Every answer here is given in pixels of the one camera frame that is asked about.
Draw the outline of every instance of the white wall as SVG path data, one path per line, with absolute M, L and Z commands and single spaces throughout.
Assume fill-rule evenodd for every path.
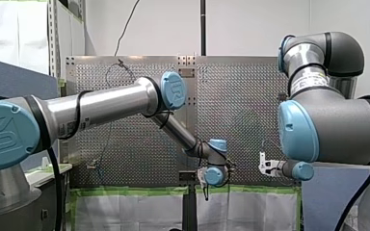
M 354 37 L 365 56 L 356 96 L 370 94 L 370 0 L 311 0 L 311 33 L 345 32 Z
M 87 55 L 113 56 L 136 0 L 86 1 Z M 199 0 L 140 1 L 118 55 L 190 55 L 199 48 Z
M 308 0 L 207 0 L 207 55 L 277 56 L 286 35 L 309 32 Z
M 136 0 L 86 1 L 87 55 L 114 55 Z M 308 0 L 207 0 L 207 55 L 276 56 L 309 31 Z M 199 0 L 140 1 L 119 55 L 200 54 Z

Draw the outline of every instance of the pegboard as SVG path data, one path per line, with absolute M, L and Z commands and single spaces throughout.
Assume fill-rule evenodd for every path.
M 141 76 L 183 70 L 187 65 L 178 59 L 182 57 L 70 57 L 67 94 L 130 85 Z M 192 97 L 175 117 L 202 140 L 228 141 L 229 157 L 237 163 L 232 184 L 280 184 L 257 169 L 265 139 L 267 157 L 284 159 L 277 147 L 277 96 L 286 89 L 287 79 L 278 73 L 276 63 L 276 58 L 196 57 L 188 66 L 196 70 L 195 76 L 186 78 Z M 177 186 L 178 171 L 196 164 L 142 115 L 83 131 L 70 142 L 75 142 L 70 144 L 75 150 L 61 148 L 61 152 L 74 156 L 73 188 Z M 100 167 L 92 168 L 94 163 Z
M 263 141 L 266 159 L 284 160 L 278 141 L 278 94 L 286 90 L 287 78 L 278 72 L 277 60 L 198 57 L 197 66 L 198 136 L 227 140 L 228 157 L 237 164 L 231 183 L 279 183 L 258 169 Z

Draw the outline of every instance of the green tape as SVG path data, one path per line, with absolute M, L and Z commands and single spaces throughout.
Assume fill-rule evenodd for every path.
M 200 186 L 196 186 L 197 193 L 203 193 Z M 166 187 L 166 188 L 130 188 L 130 187 L 101 187 L 93 189 L 74 189 L 70 192 L 77 196 L 95 195 L 176 195 L 187 193 L 186 187 Z M 209 188 L 209 193 L 277 193 L 277 194 L 300 194 L 299 187 L 262 187 L 262 186 L 238 186 Z
M 302 230 L 301 221 L 302 221 L 302 190 L 300 188 L 297 189 L 297 213 L 296 213 L 296 229 L 297 231 Z
M 200 186 L 196 186 L 197 193 L 202 193 Z M 301 231 L 301 205 L 302 191 L 300 187 L 262 187 L 262 186 L 240 186 L 231 185 L 230 187 L 209 188 L 209 193 L 277 193 L 277 194 L 296 194 L 297 195 L 297 230 Z M 130 188 L 130 187 L 101 187 L 92 189 L 73 189 L 70 190 L 70 212 L 71 212 L 71 231 L 75 231 L 75 218 L 77 199 L 83 196 L 104 196 L 104 195 L 137 195 L 137 196 L 162 196 L 162 195 L 182 195 L 188 192 L 187 187 L 166 187 L 166 188 Z
M 70 194 L 70 222 L 71 222 L 71 231 L 76 230 L 76 208 L 77 208 L 77 195 Z

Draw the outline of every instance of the light blue joint cap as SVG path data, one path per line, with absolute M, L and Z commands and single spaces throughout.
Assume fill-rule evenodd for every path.
M 182 77 L 172 71 L 167 71 L 161 78 L 161 95 L 169 110 L 180 109 L 187 97 L 185 82 Z
M 278 106 L 278 133 L 283 153 L 293 160 L 315 162 L 319 156 L 317 131 L 305 108 L 295 100 Z
M 292 176 L 294 179 L 307 181 L 314 176 L 314 168 L 311 164 L 306 162 L 298 162 L 293 167 Z
M 35 118 L 15 104 L 0 101 L 0 169 L 19 164 L 39 144 Z
M 224 154 L 227 152 L 227 141 L 226 140 L 218 140 L 218 139 L 211 139 L 209 141 L 209 146 L 215 148 L 216 150 L 223 152 Z
M 224 181 L 224 174 L 217 167 L 209 167 L 205 172 L 205 181 L 208 185 L 220 186 Z

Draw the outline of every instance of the metal stand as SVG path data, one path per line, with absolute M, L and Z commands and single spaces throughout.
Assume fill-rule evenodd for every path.
M 188 187 L 188 193 L 182 199 L 182 231 L 198 231 L 197 214 L 197 173 L 194 170 L 179 171 L 179 182 L 181 186 Z

